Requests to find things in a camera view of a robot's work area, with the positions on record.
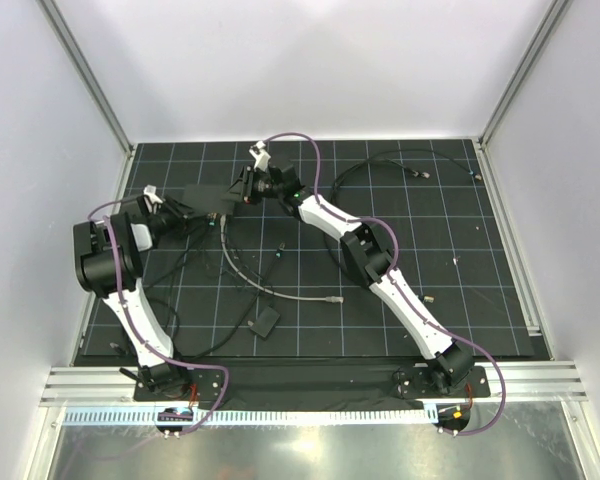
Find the black grid mat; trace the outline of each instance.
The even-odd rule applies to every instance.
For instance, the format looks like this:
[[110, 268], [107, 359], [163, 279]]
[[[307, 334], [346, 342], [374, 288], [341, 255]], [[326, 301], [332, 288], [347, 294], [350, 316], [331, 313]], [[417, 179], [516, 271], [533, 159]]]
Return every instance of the black grid mat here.
[[[255, 142], [140, 145], [127, 185], [139, 194], [147, 184], [178, 198], [191, 183], [226, 184], [243, 165], [251, 164], [248, 147]], [[378, 151], [432, 148], [452, 156], [474, 171], [478, 162], [470, 141], [336, 141], [319, 142], [323, 156], [323, 194], [336, 174]], [[313, 184], [315, 154], [302, 142], [273, 142], [270, 153], [285, 153], [302, 181]], [[474, 183], [452, 163], [422, 152], [389, 156], [431, 174], [428, 180], [405, 177], [397, 168], [375, 167], [357, 172], [342, 188], [341, 207], [354, 215], [372, 215], [389, 223], [400, 241], [399, 266], [418, 294], [435, 297], [428, 305], [451, 331], [483, 345], [494, 355], [531, 355], [533, 349], [520, 309], [500, 235], [484, 185]], [[325, 304], [262, 298], [257, 311], [273, 304], [281, 320], [263, 341], [246, 327], [218, 356], [418, 356], [404, 327], [382, 302], [346, 278], [331, 263], [321, 233], [284, 216], [273, 201], [240, 206], [229, 223], [232, 241], [244, 260], [258, 271], [272, 261], [285, 242], [284, 258], [271, 283], [283, 293], [302, 296], [342, 295], [345, 302]], [[167, 271], [186, 242], [164, 242], [149, 253], [145, 283]], [[185, 267], [172, 304], [182, 318], [175, 341], [185, 356], [194, 355], [223, 338], [251, 296], [236, 288], [216, 235], [204, 259]], [[168, 280], [153, 296], [166, 295]], [[165, 323], [166, 310], [155, 305]], [[255, 311], [248, 319], [255, 318]], [[81, 355], [115, 355], [110, 342], [121, 343], [119, 323], [97, 301]]]

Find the orange wire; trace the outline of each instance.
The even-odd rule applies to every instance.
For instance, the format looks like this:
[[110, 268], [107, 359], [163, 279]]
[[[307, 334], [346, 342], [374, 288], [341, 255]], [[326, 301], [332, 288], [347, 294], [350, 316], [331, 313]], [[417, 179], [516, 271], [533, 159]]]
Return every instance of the orange wire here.
[[193, 407], [194, 402], [198, 396], [198, 385], [195, 383], [189, 387], [191, 389], [191, 396], [189, 397], [189, 408]]
[[467, 391], [467, 395], [469, 397], [469, 410], [471, 410], [473, 407], [473, 391], [471, 390], [471, 384], [467, 383], [465, 390]]

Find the white cable tray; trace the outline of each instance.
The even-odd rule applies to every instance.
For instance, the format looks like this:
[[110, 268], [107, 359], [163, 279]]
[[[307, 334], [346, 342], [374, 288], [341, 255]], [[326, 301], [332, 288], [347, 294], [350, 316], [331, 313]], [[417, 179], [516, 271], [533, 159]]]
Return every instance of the white cable tray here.
[[[158, 414], [165, 406], [68, 407], [63, 426], [167, 426], [187, 425], [206, 413], [194, 410], [194, 421], [160, 421]], [[379, 412], [243, 412], [221, 410], [206, 422], [207, 426], [328, 426], [328, 425], [420, 425], [438, 422], [435, 404], [422, 410], [389, 410]]]

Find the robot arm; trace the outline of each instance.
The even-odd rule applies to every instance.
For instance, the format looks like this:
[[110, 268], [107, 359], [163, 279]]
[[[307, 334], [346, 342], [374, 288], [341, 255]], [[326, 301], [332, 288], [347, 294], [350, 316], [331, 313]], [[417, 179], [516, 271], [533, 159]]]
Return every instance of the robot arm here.
[[415, 340], [430, 367], [431, 380], [447, 394], [464, 386], [474, 366], [411, 290], [398, 268], [391, 268], [391, 245], [380, 225], [356, 218], [305, 188], [293, 165], [271, 158], [262, 142], [251, 148], [255, 166], [247, 166], [229, 190], [237, 201], [255, 204], [275, 198], [283, 210], [340, 243], [349, 276], [377, 295]]
[[[111, 216], [111, 225], [119, 246], [126, 308], [140, 336], [163, 355], [174, 358], [173, 342], [162, 330], [144, 294], [144, 266], [140, 252], [156, 248], [163, 235], [186, 227], [190, 216], [170, 197], [158, 197], [154, 187], [147, 187], [125, 207], [124, 213]], [[118, 317], [135, 347], [140, 380], [151, 391], [182, 384], [182, 370], [149, 352], [132, 332], [116, 290], [111, 242], [104, 223], [88, 221], [74, 225], [73, 241], [78, 281], [83, 289], [101, 298]]]

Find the gray cable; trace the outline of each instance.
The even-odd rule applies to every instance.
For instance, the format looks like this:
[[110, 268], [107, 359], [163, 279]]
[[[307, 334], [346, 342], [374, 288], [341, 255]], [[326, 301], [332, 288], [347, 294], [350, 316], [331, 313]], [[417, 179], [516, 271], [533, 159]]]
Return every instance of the gray cable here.
[[343, 297], [296, 297], [295, 295], [285, 295], [284, 293], [274, 292], [273, 290], [269, 290], [268, 288], [263, 287], [262, 285], [259, 285], [258, 283], [254, 282], [249, 277], [247, 277], [244, 273], [242, 273], [242, 271], [236, 266], [236, 264], [233, 263], [233, 260], [231, 259], [231, 255], [229, 255], [229, 251], [227, 250], [226, 232], [227, 232], [227, 216], [223, 215], [220, 218], [220, 243], [222, 244], [222, 251], [224, 253], [224, 258], [227, 259], [227, 262], [229, 262], [229, 265], [231, 265], [231, 268], [233, 268], [233, 270], [238, 274], [238, 276], [240, 278], [242, 278], [245, 282], [247, 282], [249, 285], [256, 287], [258, 290], [262, 290], [264, 293], [267, 293], [269, 295], [274, 295], [279, 298], [286, 298], [287, 300], [300, 300], [302, 302], [327, 302], [327, 303], [343, 303], [344, 302]]

